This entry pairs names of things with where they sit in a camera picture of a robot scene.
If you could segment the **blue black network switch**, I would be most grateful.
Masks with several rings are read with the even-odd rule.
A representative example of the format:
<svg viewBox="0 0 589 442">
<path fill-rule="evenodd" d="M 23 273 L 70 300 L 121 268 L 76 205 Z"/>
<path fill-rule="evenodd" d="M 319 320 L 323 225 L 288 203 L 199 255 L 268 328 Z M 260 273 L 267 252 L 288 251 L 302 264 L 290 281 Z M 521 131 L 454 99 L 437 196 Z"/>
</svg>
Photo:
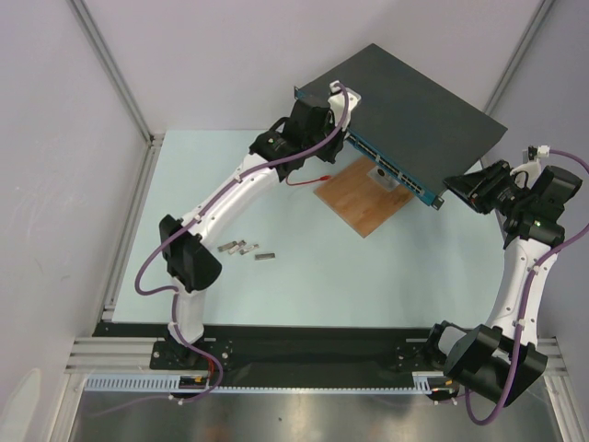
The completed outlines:
<svg viewBox="0 0 589 442">
<path fill-rule="evenodd" d="M 374 43 L 294 95 L 325 100 L 334 81 L 360 97 L 349 125 L 352 146 L 435 209 L 444 202 L 445 178 L 465 174 L 507 131 Z"/>
</svg>

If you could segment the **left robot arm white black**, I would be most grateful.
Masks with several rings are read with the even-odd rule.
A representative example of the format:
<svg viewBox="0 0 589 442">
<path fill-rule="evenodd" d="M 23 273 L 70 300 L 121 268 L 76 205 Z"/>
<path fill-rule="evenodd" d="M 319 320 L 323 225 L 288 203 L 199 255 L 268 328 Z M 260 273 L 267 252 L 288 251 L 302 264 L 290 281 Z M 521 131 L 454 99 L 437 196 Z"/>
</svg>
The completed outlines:
<svg viewBox="0 0 589 442">
<path fill-rule="evenodd" d="M 338 93 L 327 101 L 299 99 L 291 114 L 258 135 L 248 153 L 209 198 L 176 219 L 165 216 L 159 224 L 167 272 L 177 292 L 169 333 L 176 340 L 170 357 L 183 368 L 202 360 L 203 311 L 207 289 L 222 272 L 213 246 L 256 198 L 300 169 L 307 158 L 333 162 L 342 149 L 354 108 L 352 93 Z"/>
</svg>

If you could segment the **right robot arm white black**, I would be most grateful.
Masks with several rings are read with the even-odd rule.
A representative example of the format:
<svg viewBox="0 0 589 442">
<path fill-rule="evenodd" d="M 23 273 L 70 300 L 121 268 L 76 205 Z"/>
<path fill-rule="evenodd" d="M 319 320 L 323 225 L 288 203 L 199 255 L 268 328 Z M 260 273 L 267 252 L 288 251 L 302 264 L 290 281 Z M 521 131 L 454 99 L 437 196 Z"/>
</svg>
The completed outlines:
<svg viewBox="0 0 589 442">
<path fill-rule="evenodd" d="M 475 212 L 504 216 L 503 275 L 486 322 L 471 330 L 448 321 L 434 325 L 423 357 L 497 409 L 509 406 L 546 369 L 548 359 L 537 349 L 537 314 L 549 271 L 569 243 L 558 220 L 582 184 L 560 167 L 532 162 L 513 168 L 503 160 L 445 179 Z"/>
</svg>

